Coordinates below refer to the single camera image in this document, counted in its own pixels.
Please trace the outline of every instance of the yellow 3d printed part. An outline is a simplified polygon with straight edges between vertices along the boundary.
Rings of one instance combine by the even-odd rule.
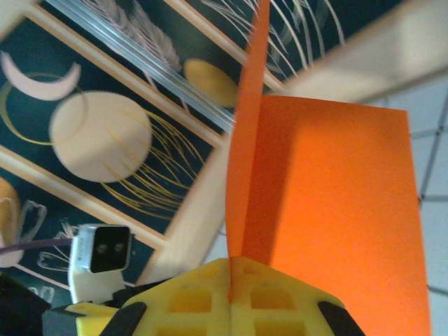
[[[334,336],[318,307],[335,297],[268,266],[220,259],[136,295],[148,307],[134,336]]]

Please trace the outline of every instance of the black plastic part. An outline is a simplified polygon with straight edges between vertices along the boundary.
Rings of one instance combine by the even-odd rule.
[[[120,309],[99,336],[132,336],[145,311],[146,304],[143,302],[135,302]]]
[[[365,336],[346,309],[326,301],[317,305],[335,336]]]
[[[121,308],[133,296],[140,294],[142,292],[145,292],[148,289],[156,287],[160,284],[163,284],[164,282],[166,282],[168,280],[169,279],[162,280],[159,282],[148,283],[146,285],[141,285],[141,286],[137,286],[137,287],[129,287],[129,288],[119,290],[118,292],[115,292],[112,295],[113,300],[106,302],[105,305],[107,305],[109,307],[114,307],[114,308]]]
[[[77,336],[76,318],[84,315],[66,311],[67,307],[53,308],[42,315],[43,336]]]
[[[41,336],[50,304],[0,272],[0,335]]]

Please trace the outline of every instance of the crescent moon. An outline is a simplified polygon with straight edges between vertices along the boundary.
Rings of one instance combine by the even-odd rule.
[[[75,89],[81,77],[81,66],[71,65],[67,74],[53,82],[43,83],[24,75],[7,52],[1,51],[1,69],[8,81],[26,95],[45,101],[59,100]]]

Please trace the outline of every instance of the orange cardboard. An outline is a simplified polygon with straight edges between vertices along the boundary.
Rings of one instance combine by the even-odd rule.
[[[406,112],[262,96],[268,2],[230,151],[230,262],[245,256],[337,296],[366,335],[429,336]]]

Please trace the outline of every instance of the full moon illustration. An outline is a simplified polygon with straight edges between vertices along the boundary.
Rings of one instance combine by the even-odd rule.
[[[87,115],[83,115],[86,102]],[[152,139],[150,120],[140,105],[102,91],[65,99],[52,114],[49,133],[55,154],[67,170],[103,183],[131,176],[146,159]]]

